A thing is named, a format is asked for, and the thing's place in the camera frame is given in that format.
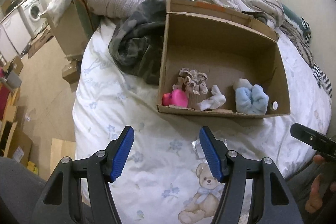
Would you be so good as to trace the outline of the person's right hand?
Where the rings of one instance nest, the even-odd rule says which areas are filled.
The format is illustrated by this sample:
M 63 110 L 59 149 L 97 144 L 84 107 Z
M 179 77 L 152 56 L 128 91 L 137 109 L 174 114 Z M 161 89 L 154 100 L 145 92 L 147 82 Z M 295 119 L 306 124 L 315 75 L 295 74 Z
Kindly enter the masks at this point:
M 313 161 L 316 164 L 322 164 L 325 162 L 325 159 L 321 155 L 315 155 Z M 309 199 L 305 204 L 305 210 L 310 214 L 313 214 L 316 211 L 318 211 L 323 205 L 322 197 L 319 194 L 320 185 L 321 185 L 321 174 L 319 174 L 311 184 Z M 335 182 L 331 183 L 330 190 L 331 192 L 335 192 Z

